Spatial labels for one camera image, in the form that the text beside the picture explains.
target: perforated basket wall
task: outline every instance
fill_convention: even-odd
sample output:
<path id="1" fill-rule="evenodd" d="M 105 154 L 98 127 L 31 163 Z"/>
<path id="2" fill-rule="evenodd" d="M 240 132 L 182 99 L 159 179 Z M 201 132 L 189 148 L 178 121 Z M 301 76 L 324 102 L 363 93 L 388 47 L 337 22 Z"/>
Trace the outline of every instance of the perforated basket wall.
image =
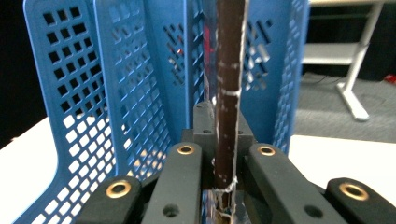
<path id="1" fill-rule="evenodd" d="M 25 0 L 24 12 L 59 163 L 17 223 L 69 223 L 105 178 L 160 170 L 191 128 L 204 91 L 201 1 Z M 306 0 L 250 1 L 242 111 L 285 151 L 306 14 Z"/>
<path id="2" fill-rule="evenodd" d="M 158 8 L 148 7 L 162 7 L 166 5 L 163 1 L 145 1 L 145 6 L 142 1 L 112 1 L 107 2 L 113 4 L 110 10 L 103 12 L 95 4 L 103 16 L 110 15 L 98 19 L 99 24 L 113 22 L 118 15 L 122 18 L 109 27 L 114 36 L 108 44 L 120 37 L 120 48 L 104 54 L 110 60 L 113 57 L 107 54 L 116 53 L 114 60 L 123 57 L 119 66 L 107 61 L 101 63 L 93 3 L 89 0 L 24 2 L 59 163 L 49 188 L 17 223 L 69 223 L 105 178 L 130 174 L 144 179 L 160 170 L 166 150 L 179 140 L 181 129 L 190 125 L 187 102 L 203 99 L 203 71 L 198 71 L 202 60 L 192 62 L 197 77 L 189 77 L 185 72 L 184 58 L 190 56 L 183 53 L 189 42 L 184 41 L 186 9 L 182 2 L 173 5 L 178 11 L 171 18 L 166 11 L 162 10 L 162 14 Z M 192 10 L 195 10 L 195 22 L 199 22 L 202 11 L 198 4 L 195 6 Z M 128 34 L 122 25 L 129 29 L 131 38 L 123 36 Z M 106 43 L 103 41 L 106 38 L 101 37 L 101 43 Z M 194 47 L 197 59 L 202 57 L 202 49 L 198 47 Z M 159 48 L 166 57 L 164 62 L 152 50 Z M 157 59 L 151 58 L 151 52 Z M 115 85 L 115 89 L 109 87 L 106 92 L 103 67 L 108 72 L 106 84 Z M 113 76 L 117 69 L 129 75 L 125 82 L 120 82 L 117 73 Z M 186 91 L 186 86 L 191 84 L 192 92 Z"/>
<path id="3" fill-rule="evenodd" d="M 241 110 L 259 142 L 289 151 L 304 54 L 305 0 L 250 0 Z"/>

